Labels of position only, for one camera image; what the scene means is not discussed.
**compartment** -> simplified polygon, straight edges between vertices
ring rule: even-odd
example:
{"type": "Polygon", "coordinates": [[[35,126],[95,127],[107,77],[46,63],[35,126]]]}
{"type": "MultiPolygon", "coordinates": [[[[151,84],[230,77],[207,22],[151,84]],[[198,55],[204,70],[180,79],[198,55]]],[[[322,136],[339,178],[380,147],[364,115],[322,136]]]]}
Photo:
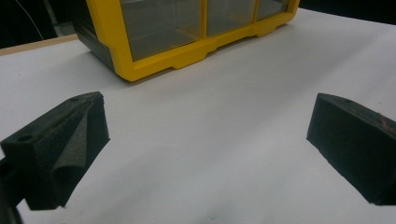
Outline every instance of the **compartment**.
{"type": "Polygon", "coordinates": [[[255,0],[207,0],[207,36],[219,35],[253,20],[255,0]]]}
{"type": "Polygon", "coordinates": [[[200,38],[200,0],[120,0],[134,61],[200,38]]]}
{"type": "Polygon", "coordinates": [[[285,12],[289,0],[260,0],[257,20],[274,16],[277,13],[285,12]]]}

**table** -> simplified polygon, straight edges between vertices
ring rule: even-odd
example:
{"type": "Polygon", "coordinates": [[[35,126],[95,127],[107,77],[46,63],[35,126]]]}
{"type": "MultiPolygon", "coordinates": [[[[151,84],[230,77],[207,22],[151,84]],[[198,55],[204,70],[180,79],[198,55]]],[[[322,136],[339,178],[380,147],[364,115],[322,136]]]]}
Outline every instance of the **table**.
{"type": "Polygon", "coordinates": [[[100,91],[111,140],[65,209],[26,223],[394,223],[306,140],[318,92],[396,119],[396,28],[299,9],[288,25],[136,83],[79,41],[0,57],[0,139],[100,91]]]}

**toolbox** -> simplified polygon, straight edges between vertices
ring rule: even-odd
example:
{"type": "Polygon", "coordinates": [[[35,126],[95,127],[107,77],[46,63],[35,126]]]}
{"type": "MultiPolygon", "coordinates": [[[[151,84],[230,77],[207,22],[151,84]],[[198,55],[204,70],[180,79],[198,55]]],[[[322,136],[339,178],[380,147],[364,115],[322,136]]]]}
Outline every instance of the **toolbox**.
{"type": "Polygon", "coordinates": [[[74,0],[78,38],[136,81],[292,20],[300,0],[74,0]]]}

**tabletop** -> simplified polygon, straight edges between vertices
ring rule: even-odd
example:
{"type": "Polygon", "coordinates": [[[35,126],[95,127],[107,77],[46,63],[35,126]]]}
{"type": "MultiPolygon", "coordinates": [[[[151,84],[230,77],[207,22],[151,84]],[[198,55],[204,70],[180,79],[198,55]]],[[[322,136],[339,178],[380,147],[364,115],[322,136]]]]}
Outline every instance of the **tabletop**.
{"type": "Polygon", "coordinates": [[[0,139],[100,91],[110,142],[66,208],[26,223],[394,223],[306,141],[319,92],[396,119],[396,27],[299,9],[275,32],[136,83],[78,40],[0,56],[0,139]]]}

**dark background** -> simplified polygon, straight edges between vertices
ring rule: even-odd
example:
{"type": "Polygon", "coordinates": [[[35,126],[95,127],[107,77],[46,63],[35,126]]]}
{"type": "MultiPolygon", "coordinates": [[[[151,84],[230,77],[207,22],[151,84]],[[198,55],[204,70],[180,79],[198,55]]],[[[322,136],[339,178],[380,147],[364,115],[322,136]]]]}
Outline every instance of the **dark background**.
{"type": "MultiPolygon", "coordinates": [[[[19,0],[29,12],[44,39],[56,37],[42,0],[19,0]]],[[[72,18],[71,0],[50,0],[58,22],[72,18]]],[[[367,21],[396,24],[393,1],[301,0],[300,7],[367,21]]],[[[27,15],[15,0],[0,0],[0,48],[41,40],[27,15]]]]}

